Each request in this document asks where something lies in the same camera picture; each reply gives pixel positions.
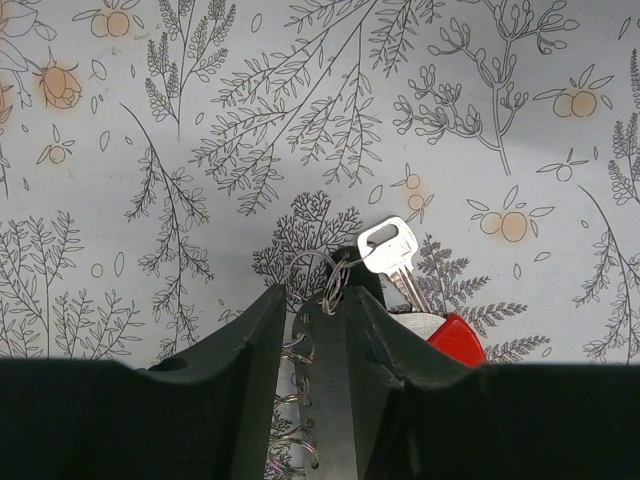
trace red plastic tab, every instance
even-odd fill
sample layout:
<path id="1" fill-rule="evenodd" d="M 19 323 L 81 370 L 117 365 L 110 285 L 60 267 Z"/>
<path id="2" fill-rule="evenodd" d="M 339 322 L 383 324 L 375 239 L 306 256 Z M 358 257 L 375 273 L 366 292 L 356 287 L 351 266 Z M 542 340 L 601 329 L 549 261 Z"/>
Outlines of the red plastic tab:
<path id="1" fill-rule="evenodd" d="M 427 342 L 469 367 L 487 362 L 482 344 L 475 332 L 460 315 L 455 313 L 447 317 L 447 321 L 429 337 Z"/>

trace key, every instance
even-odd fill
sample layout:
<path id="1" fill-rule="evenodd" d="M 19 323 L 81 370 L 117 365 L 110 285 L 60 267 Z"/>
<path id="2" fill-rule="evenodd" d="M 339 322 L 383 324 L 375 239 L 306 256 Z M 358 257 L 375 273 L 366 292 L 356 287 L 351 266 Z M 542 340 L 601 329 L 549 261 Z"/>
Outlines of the key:
<path id="1" fill-rule="evenodd" d="M 387 226 L 398 233 L 386 242 L 376 245 L 370 237 Z M 418 252 L 418 240 L 400 217 L 390 217 L 358 236 L 358 249 L 366 267 L 373 273 L 384 273 L 407 298 L 414 312 L 428 312 L 429 305 L 413 276 L 411 259 Z"/>

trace wire coil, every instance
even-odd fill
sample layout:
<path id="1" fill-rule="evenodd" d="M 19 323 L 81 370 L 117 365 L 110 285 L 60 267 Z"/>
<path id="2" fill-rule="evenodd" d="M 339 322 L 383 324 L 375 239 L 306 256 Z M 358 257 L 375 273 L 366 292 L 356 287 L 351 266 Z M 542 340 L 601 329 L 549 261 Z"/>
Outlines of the wire coil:
<path id="1" fill-rule="evenodd" d="M 331 275 L 329 275 L 329 279 L 327 280 L 327 285 L 322 292 L 322 296 L 320 297 L 318 294 L 318 295 L 314 295 L 312 298 L 314 297 L 319 298 L 320 301 L 318 303 L 319 305 L 321 305 L 322 311 L 326 315 L 334 315 L 335 310 L 338 306 L 338 303 L 340 303 L 340 300 L 342 299 L 342 293 L 340 292 L 340 290 L 342 289 L 342 287 L 347 285 L 349 281 L 349 270 L 354 266 L 362 263 L 364 259 L 359 258 L 357 260 L 349 262 L 348 261 L 349 255 L 346 254 L 345 256 L 342 257 L 342 259 L 339 262 L 336 263 L 333 260 L 333 258 L 331 258 L 329 255 L 323 252 L 318 252 L 315 250 L 308 250 L 308 251 L 301 252 L 297 254 L 295 257 L 293 257 L 293 259 L 288 265 L 287 274 L 285 278 L 288 281 L 289 285 L 293 284 L 292 275 L 296 273 L 294 270 L 295 264 L 302 257 L 305 257 L 305 256 L 321 257 L 332 268 Z M 302 294 L 297 291 L 290 292 L 290 296 L 301 302 L 311 300 L 311 299 L 305 299 L 302 296 Z M 296 318 L 298 318 L 298 316 L 302 317 L 301 319 L 302 322 L 304 323 L 310 322 L 310 318 L 308 314 L 298 312 L 298 314 L 296 315 Z M 300 355 L 293 351 L 293 347 L 303 342 L 308 342 L 310 346 L 309 354 L 306 356 Z M 309 332 L 305 332 L 305 333 L 299 334 L 296 337 L 296 339 L 292 340 L 291 342 L 287 342 L 282 345 L 281 359 L 289 360 L 290 362 L 293 362 L 293 363 L 302 362 L 305 364 L 311 364 L 313 363 L 314 352 L 315 352 L 315 344 L 313 342 L 313 338 Z M 296 381 L 295 382 L 292 381 L 292 383 L 296 387 L 297 392 L 290 395 L 285 395 L 285 396 L 279 396 L 276 394 L 275 403 L 277 405 L 295 405 L 298 403 L 302 403 L 303 405 L 306 405 L 306 406 L 311 405 L 311 401 L 309 399 L 309 392 L 311 391 L 311 381 L 309 380 L 309 378 L 304 377 L 299 380 L 296 379 Z M 307 439 L 304 440 L 304 439 L 298 438 L 296 435 L 299 435 L 299 434 L 306 435 Z M 274 450 L 274 447 L 277 447 L 279 445 L 301 446 L 313 456 L 310 462 L 311 468 L 318 468 L 319 466 L 318 449 L 315 445 L 315 441 L 313 439 L 313 436 L 306 429 L 302 428 L 301 425 L 298 425 L 297 427 L 295 427 L 294 429 L 292 429 L 291 431 L 283 435 L 271 437 L 271 442 L 269 443 L 269 449 L 267 454 L 267 462 L 269 463 L 269 465 L 271 465 L 271 467 L 274 470 L 282 473 L 287 477 L 291 478 L 296 476 L 304 476 L 305 475 L 304 467 L 292 467 L 292 466 L 285 465 L 275 457 L 273 450 Z"/>

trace orange fruit illustration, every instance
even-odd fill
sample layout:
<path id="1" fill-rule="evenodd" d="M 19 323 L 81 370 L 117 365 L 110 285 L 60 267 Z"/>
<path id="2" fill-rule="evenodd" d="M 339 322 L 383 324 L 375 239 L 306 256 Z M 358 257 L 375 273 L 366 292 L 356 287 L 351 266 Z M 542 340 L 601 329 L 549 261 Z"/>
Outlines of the orange fruit illustration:
<path id="1" fill-rule="evenodd" d="M 49 160 L 55 164 L 64 162 L 65 158 L 67 158 L 67 152 L 62 147 L 56 145 L 49 151 Z"/>
<path id="2" fill-rule="evenodd" d="M 579 92 L 571 102 L 571 111 L 577 117 L 588 117 L 596 111 L 598 101 L 591 92 Z"/>
<path id="3" fill-rule="evenodd" d="M 422 195 L 411 195 L 409 198 L 409 208 L 411 210 L 420 210 L 424 205 L 424 198 Z"/>
<path id="4" fill-rule="evenodd" d="M 100 38 L 109 35 L 106 15 L 99 13 L 91 19 L 91 33 Z"/>
<path id="5" fill-rule="evenodd" d="M 527 234 L 527 217 L 520 212 L 507 213 L 502 219 L 502 235 L 509 242 L 519 242 Z"/>
<path id="6" fill-rule="evenodd" d="M 412 173 L 407 177 L 407 188 L 413 190 L 414 188 L 418 188 L 420 186 L 420 177 L 415 173 Z"/>
<path id="7" fill-rule="evenodd" d="M 482 220 L 480 220 L 480 230 L 487 235 L 493 235 L 502 226 L 502 215 L 496 212 L 487 213 Z"/>
<path id="8" fill-rule="evenodd" d="M 571 104 L 573 101 L 573 97 L 568 93 L 563 93 L 562 95 L 558 95 L 553 102 L 553 111 L 559 117 L 570 117 L 571 116 Z"/>
<path id="9" fill-rule="evenodd" d="M 113 12 L 107 21 L 107 30 L 114 37 L 122 37 L 129 31 L 129 17 L 122 12 Z"/>
<path id="10" fill-rule="evenodd" d="M 569 165 L 563 165 L 556 170 L 556 178 L 561 182 L 568 181 L 573 176 L 573 170 Z"/>

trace key head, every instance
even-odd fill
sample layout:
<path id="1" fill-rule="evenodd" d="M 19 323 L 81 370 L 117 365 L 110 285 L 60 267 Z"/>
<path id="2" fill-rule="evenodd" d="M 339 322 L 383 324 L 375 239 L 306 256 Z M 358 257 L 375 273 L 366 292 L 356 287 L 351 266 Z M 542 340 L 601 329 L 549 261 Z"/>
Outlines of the key head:
<path id="1" fill-rule="evenodd" d="M 397 234 L 380 245 L 371 247 L 370 237 L 387 226 L 397 229 Z M 364 264 L 373 273 L 389 274 L 403 265 L 411 265 L 411 258 L 418 251 L 418 240 L 407 223 L 400 217 L 387 218 L 382 223 L 358 235 L 358 250 Z"/>

